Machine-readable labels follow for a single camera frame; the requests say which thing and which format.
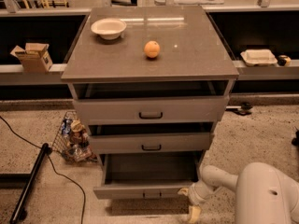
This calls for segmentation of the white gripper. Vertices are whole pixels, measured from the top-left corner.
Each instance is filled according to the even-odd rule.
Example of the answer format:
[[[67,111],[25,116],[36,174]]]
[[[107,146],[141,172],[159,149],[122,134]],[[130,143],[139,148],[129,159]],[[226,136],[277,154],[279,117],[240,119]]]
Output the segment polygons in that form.
[[[206,184],[203,180],[193,183],[189,188],[182,188],[178,191],[178,195],[188,196],[192,205],[189,206],[188,223],[195,224],[201,215],[202,209],[200,206],[209,198],[217,194],[221,187],[214,187]]]

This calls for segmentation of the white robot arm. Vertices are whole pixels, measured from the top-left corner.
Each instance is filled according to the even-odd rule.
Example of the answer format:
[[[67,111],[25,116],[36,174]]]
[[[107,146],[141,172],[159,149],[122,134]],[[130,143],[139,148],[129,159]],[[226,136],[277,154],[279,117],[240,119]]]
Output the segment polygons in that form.
[[[221,188],[235,194],[235,224],[298,224],[299,183],[277,168],[261,162],[248,164],[239,175],[208,165],[200,180],[178,195],[187,196],[189,223],[199,220],[200,206]]]

